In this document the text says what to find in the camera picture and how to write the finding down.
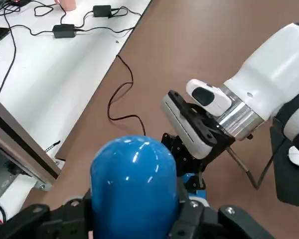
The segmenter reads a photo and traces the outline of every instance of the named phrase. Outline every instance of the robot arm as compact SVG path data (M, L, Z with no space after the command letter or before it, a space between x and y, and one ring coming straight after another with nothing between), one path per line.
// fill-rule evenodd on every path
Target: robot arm
M299 23L275 33L220 88L193 79L187 83L186 91L200 106L203 116L216 126L211 129L200 125L204 127L200 130L210 132L211 139L222 132L222 136L234 141L243 140L275 117L284 136L299 150ZM196 159L205 159L218 140L215 144L197 137L196 129L170 95L163 99L164 112L189 153Z

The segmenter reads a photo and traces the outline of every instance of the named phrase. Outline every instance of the white desk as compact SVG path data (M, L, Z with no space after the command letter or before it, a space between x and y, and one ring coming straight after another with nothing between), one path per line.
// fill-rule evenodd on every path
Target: white desk
M52 4L53 0L44 0ZM63 23L81 25L83 16L95 4L112 8L126 6L143 14L150 0L77 0L77 9L68 12ZM52 30L60 23L63 11L35 17L31 2L20 13L7 16L11 25L23 24L36 33ZM107 26L122 30L136 25L140 17L129 13L115 18L95 18L91 13L83 29ZM7 27L3 16L0 26ZM49 151L53 157L62 145L90 98L101 83L129 32L119 34L107 29L78 32L75 38L54 39L53 33L31 36L25 28L12 29L16 41L16 59L0 95L0 102L43 148L57 141L61 144ZM11 63L11 36L0 41L0 85Z

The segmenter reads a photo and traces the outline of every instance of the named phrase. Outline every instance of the black power adapter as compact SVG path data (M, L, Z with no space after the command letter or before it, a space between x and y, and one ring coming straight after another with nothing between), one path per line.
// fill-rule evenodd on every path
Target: black power adapter
M76 36L77 29L74 24L55 25L52 29L54 38L73 38Z
M25 6L27 5L31 0L9 0L9 3L12 6Z
M94 17L108 17L112 16L111 5L96 5L93 6Z

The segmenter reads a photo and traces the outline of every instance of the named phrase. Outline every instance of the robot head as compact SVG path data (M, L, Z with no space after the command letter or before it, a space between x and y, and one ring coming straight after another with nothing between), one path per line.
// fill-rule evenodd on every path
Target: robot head
M174 158L150 137L114 139L92 163L91 194L95 238L163 239L177 214Z

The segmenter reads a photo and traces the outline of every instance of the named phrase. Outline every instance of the screw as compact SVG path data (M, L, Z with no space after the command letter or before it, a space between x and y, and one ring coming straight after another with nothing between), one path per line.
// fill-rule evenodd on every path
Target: screw
M40 208L40 207L37 207L33 210L34 213L39 213L41 211L42 211L42 208Z
M228 212L230 215L235 214L235 210L232 207L226 208L225 211Z
M79 201L73 201L73 202L71 203L71 206L72 206L72 207L76 207L76 206L78 206L79 204L80 204Z
M199 206L198 202L195 201L191 201L190 204L193 208L197 208Z
M247 139L253 139L253 138L254 138L254 136L252 134L247 136Z

